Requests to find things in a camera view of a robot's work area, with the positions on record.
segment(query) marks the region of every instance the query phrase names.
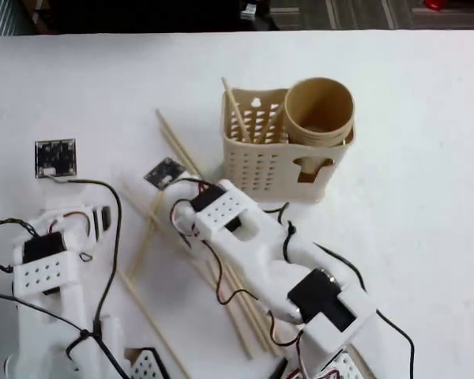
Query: floor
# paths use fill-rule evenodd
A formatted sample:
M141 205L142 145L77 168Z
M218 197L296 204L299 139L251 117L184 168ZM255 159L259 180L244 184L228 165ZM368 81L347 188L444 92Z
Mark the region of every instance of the floor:
M474 29L474 2L450 1L441 12L423 0L271 0L281 30Z

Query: paper cup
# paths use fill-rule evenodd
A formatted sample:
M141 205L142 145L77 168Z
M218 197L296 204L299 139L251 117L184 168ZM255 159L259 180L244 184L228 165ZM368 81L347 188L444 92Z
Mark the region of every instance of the paper cup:
M291 144L333 147L352 130L355 105L338 81L313 77L295 84L284 99L284 123ZM317 174L325 157L302 159L302 172Z

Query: circuit board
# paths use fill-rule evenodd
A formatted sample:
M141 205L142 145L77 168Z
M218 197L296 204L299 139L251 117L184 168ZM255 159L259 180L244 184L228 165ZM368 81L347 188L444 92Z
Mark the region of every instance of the circuit board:
M165 158L146 176L145 180L153 184L158 190L163 191L169 184L176 180L186 169L171 158Z
M35 173L38 179L76 175L76 140L37 141Z

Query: red wire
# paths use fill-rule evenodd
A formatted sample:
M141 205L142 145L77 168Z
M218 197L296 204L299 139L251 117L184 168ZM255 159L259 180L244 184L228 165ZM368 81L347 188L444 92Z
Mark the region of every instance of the red wire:
M330 370L321 379L332 379L332 375L334 375L334 374L335 374L335 379L340 379L339 370L337 370L337 369Z
M300 369L293 370L287 377L286 379L293 379L300 373Z

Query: wooden stick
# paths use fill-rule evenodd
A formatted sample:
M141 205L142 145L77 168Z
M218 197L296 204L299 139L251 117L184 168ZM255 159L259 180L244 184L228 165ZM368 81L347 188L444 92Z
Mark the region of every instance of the wooden stick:
M263 128L263 130L261 131L261 137L257 141L257 144L263 144L263 142L267 138L267 132L269 132L270 126L272 126L276 122L277 118L279 117L279 113L283 111L283 107L284 107L284 103L282 103L280 107L277 108L274 118L271 118L270 121L267 123L267 125L265 125L265 128Z
M244 288L243 283L241 282L240 278L235 273L235 270L227 265L227 273L228 278L231 283L231 286L234 288L234 291ZM261 318L261 314L257 311L256 305L254 304L254 300L247 296L246 294L239 294L237 295L238 298L241 298L244 302L244 306L250 313L251 317L254 319L254 323L257 325L257 329L261 334L265 344L267 346L267 350L274 354L277 357L283 356L281 353L280 348L270 340L269 336L269 329L267 328L266 323L264 322L263 318Z
M191 379L191 375L190 373L188 372L188 370L186 369L186 367L182 364L181 362L181 359L179 359L179 357L177 356L177 354L174 352L174 349L172 348L172 346L169 344L169 342L167 341L167 339L164 337L164 335L162 334L160 328L158 327L158 325L156 324L156 322L153 320L151 314L149 313L147 307L145 306L145 304L142 302L142 299L140 298L139 294L134 290L134 288L132 287L131 283L129 282L129 280L126 278L125 274L123 274L120 270L118 270L118 276L121 278L122 282L125 284L125 287L128 289L128 292L130 292L130 294L132 295L132 297L134 298L137 306L139 307L139 309L142 311L142 313L144 314L146 320L148 321L148 323L152 326L152 328L154 329L154 331L156 332L156 334L159 336L161 342L165 345L165 347L167 348L168 352L172 355L172 358L175 360L175 362L177 363L177 365L179 366L179 368L181 369L182 373L184 374L184 376L187 378L187 379Z
M158 209L161 206L161 201L163 200L163 198L164 198L164 193L161 192L152 199L151 206L149 208L152 209L152 212L154 214L158 212ZM151 218L149 218L147 234L144 237L144 240L142 241L141 247L139 248L138 252L135 254L130 271L128 273L128 280L132 283L132 285L134 285L135 274L137 273L138 268L141 267L142 263L144 262L145 253L146 251L148 251L149 241L151 237L154 235L155 229L156 229L156 225L151 220Z
M172 130L171 126L168 124L167 120L161 114L159 109L156 109L156 115L160 119L160 122L162 125L162 128L161 128L162 134L164 135L169 145L175 150L178 157L184 162L186 169L188 169L188 171L191 171L192 174L196 174L198 175L199 178L201 178L202 174L198 170L197 165L191 159L190 154L188 154L188 151L182 145L181 141L177 138L177 136L174 133L174 130Z
M209 261L208 266L209 266L211 272L216 273L216 268L214 267L214 262ZM229 285L230 285L230 288L231 288L232 292L237 289L237 288L234 288L231 285L231 283L229 283ZM243 297L241 295L236 295L235 297L237 299L237 302L239 303L239 306L241 307L241 310L244 313L244 316L247 319L247 322L249 323L250 327L253 329L254 334L256 335L256 338L257 338L258 342L260 343L261 349L265 352L269 352L269 349L268 349L268 346L267 346L267 341L265 340L263 335L260 333L258 323L256 322L255 319L253 319L253 316L251 315L249 310L246 308Z
M200 267L196 266L195 264L193 264L193 266L195 267L195 269L198 271L198 273L200 275L205 276L204 272L201 270ZM208 266L209 266L209 271L213 274L213 279L211 280L209 277L207 277L207 283L215 291L216 290L217 274L216 274L216 271L213 270L213 268L211 267L209 262L208 262ZM244 352L246 353L247 359L248 360L253 359L253 354L251 353L250 344L246 340L246 338L244 338L244 335L243 335L242 331L240 330L239 323L237 322L237 317L236 317L234 311L232 310L232 308L230 306L225 306L224 308L226 309L226 311L228 313L228 316L230 317L230 321L231 321L231 323L234 327L235 332L237 333L237 337L239 338L239 342L242 345Z
M230 105L237 118L237 123L239 124L240 131L243 134L244 141L248 144L252 144L253 142L251 141L250 134L247 132L246 124L244 124L243 116L240 114L239 106L237 105L237 101L235 101L234 93L231 90L230 84L224 77L221 78L221 81L223 82L224 90L227 93L228 100L230 101Z

